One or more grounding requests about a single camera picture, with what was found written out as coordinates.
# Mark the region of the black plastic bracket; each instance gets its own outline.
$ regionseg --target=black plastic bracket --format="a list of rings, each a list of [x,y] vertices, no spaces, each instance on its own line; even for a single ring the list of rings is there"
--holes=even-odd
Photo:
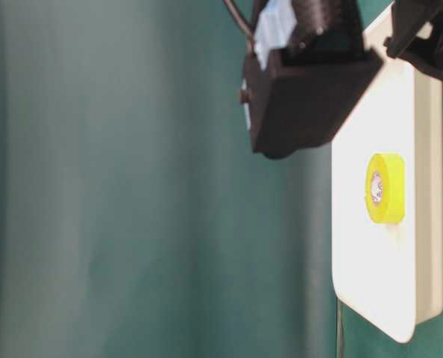
[[[270,159],[330,142],[383,65],[366,51],[356,0],[292,0],[297,19],[286,48],[261,69],[253,32],[268,0],[254,0],[250,23],[224,0],[247,37],[241,102],[253,152]]]
[[[432,33],[422,39],[417,34],[428,22]],[[443,0],[395,0],[392,27],[392,37],[385,42],[387,55],[443,81]]]

